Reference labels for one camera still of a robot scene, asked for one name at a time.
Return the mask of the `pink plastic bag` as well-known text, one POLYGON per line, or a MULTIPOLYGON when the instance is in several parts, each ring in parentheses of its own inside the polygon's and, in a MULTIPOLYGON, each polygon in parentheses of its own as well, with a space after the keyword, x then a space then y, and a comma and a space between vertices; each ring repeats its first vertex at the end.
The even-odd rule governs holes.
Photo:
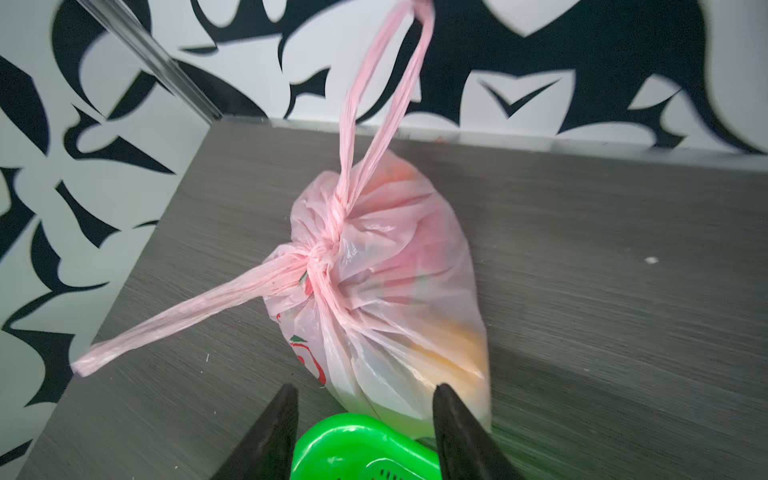
POLYGON ((433 394, 448 384, 489 428, 487 333, 468 242, 431 181, 389 148, 434 27, 429 1, 393 9, 340 115, 340 168, 321 173, 294 202, 289 243, 230 282, 93 345, 73 371, 91 375, 129 351, 262 298, 299 361, 347 411, 413 439, 431 437, 433 394), (408 16, 421 23, 419 41, 385 120, 356 160, 359 102, 408 16))

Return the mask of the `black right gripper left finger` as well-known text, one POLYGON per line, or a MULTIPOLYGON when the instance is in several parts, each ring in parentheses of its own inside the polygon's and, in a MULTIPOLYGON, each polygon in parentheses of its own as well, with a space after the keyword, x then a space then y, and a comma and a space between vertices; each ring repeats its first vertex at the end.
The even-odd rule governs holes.
POLYGON ((284 384, 211 479, 289 479, 298 420, 298 390, 284 384))

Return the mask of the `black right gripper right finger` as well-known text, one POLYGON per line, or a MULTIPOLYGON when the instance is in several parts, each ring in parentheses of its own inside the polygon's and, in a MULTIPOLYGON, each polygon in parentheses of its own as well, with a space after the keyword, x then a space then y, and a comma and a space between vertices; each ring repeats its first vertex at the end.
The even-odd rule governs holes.
POLYGON ((433 423, 443 479, 524 479, 448 384, 434 392, 433 423))

